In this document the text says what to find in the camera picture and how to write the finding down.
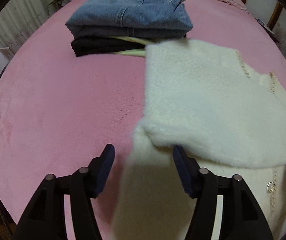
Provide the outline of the white fluffy cardigan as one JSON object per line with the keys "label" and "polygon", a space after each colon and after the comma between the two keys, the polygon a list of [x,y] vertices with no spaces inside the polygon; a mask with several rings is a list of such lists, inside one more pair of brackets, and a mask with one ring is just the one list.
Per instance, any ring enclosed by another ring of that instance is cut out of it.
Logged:
{"label": "white fluffy cardigan", "polygon": [[172,159],[182,145],[214,174],[244,177],[273,237],[286,232],[286,91],[238,50],[199,40],[146,48],[144,115],[133,134],[111,239],[183,239],[195,200]]}

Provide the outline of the pink bed sheet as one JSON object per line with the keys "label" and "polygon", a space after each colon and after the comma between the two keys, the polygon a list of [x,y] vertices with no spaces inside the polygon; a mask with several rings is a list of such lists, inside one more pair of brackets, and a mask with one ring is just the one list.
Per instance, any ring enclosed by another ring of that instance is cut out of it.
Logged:
{"label": "pink bed sheet", "polygon": [[[133,134],[144,115],[146,57],[76,57],[66,21],[87,0],[56,12],[14,56],[0,81],[0,195],[14,220],[47,173],[74,171],[115,146],[116,161],[94,201],[102,235],[111,235]],[[199,40],[240,52],[259,74],[286,91],[286,60],[249,12],[218,0],[186,0]]]}

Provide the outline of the wooden nightstand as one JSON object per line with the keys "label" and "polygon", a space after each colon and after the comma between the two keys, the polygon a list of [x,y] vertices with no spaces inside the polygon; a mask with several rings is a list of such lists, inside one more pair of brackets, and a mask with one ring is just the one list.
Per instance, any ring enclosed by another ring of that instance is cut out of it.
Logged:
{"label": "wooden nightstand", "polygon": [[257,22],[260,24],[260,26],[267,32],[267,34],[270,36],[270,38],[275,42],[279,43],[280,41],[276,38],[273,31],[270,30],[270,28],[259,18],[256,18]]}

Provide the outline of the folded black garment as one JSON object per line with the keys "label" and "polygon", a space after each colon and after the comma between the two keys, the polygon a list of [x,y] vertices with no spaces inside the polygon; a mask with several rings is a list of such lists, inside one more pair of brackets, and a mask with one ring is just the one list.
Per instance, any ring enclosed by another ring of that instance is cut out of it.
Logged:
{"label": "folded black garment", "polygon": [[172,38],[137,38],[130,36],[85,35],[74,38],[71,48],[76,57],[93,54],[122,54],[140,56],[147,45],[172,40]]}

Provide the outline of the white curtain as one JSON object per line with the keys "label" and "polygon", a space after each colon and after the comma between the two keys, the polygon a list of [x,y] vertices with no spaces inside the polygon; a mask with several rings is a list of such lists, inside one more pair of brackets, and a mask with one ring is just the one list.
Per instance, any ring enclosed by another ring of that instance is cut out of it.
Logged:
{"label": "white curtain", "polygon": [[10,0],[0,12],[0,48],[14,55],[49,16],[45,0]]}

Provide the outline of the folded blue jeans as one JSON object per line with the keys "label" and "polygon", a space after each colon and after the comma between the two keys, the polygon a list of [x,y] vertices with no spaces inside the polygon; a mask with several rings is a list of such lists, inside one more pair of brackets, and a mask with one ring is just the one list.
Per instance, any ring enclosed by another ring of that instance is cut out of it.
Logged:
{"label": "folded blue jeans", "polygon": [[66,26],[74,37],[182,38],[193,28],[184,1],[87,0]]}

